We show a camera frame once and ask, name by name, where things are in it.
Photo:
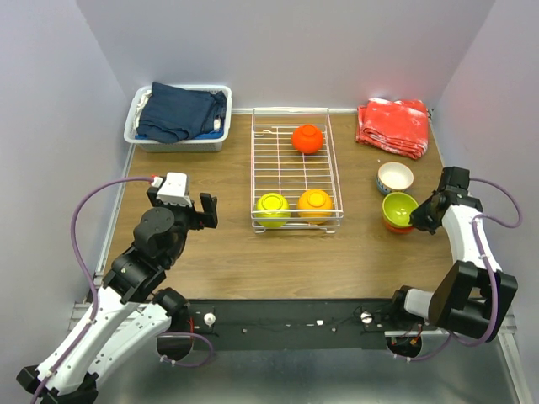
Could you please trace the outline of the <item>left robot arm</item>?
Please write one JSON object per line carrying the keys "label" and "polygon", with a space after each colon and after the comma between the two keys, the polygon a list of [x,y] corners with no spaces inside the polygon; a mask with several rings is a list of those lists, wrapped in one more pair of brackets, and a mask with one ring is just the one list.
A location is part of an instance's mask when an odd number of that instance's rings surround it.
{"label": "left robot arm", "polygon": [[93,303],[61,345],[41,364],[24,367],[17,381],[33,403],[93,403],[99,386],[120,364],[154,337],[210,340],[195,332],[189,302],[158,286],[181,256],[191,230],[215,228],[217,199],[200,194],[197,211],[188,193],[151,186],[152,208],[133,231],[130,247],[117,257]]}

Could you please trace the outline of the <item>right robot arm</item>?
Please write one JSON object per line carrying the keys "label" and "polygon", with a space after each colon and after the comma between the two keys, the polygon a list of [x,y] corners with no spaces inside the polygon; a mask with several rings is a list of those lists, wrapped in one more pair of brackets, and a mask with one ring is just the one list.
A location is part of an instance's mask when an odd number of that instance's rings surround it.
{"label": "right robot arm", "polygon": [[483,227],[489,216],[468,191],[472,181],[469,170],[444,167],[437,189],[411,212],[414,229],[446,231],[453,265],[433,292],[403,286],[394,293],[387,309],[393,327],[404,330],[420,318],[467,346],[497,335],[518,283],[492,253]]}

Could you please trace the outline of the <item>lime green bowl front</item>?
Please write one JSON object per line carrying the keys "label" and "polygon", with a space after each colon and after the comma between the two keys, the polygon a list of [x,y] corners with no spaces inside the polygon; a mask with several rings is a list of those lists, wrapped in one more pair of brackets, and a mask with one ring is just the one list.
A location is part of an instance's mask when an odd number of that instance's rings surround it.
{"label": "lime green bowl front", "polygon": [[263,194],[256,203],[254,217],[265,228],[281,228],[291,218],[289,202],[278,193]]}

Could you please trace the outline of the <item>white black striped bowl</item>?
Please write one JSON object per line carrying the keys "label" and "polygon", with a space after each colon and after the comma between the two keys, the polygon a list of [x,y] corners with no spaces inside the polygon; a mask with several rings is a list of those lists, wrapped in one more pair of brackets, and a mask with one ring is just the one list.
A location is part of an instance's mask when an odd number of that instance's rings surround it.
{"label": "white black striped bowl", "polygon": [[405,192],[414,183],[412,170],[400,162],[386,162],[376,173],[383,182],[387,194],[392,192]]}

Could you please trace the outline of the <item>lime green bowl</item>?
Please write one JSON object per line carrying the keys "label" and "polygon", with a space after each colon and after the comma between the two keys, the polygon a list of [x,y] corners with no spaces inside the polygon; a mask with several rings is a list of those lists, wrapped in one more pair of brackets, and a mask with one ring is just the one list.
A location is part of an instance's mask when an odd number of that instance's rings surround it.
{"label": "lime green bowl", "polygon": [[382,201],[382,215],[391,226],[404,228],[410,226],[410,215],[419,207],[414,197],[403,192],[393,192]]}
{"label": "lime green bowl", "polygon": [[265,228],[281,228],[291,218],[289,202],[278,193],[263,194],[256,203],[254,217]]}

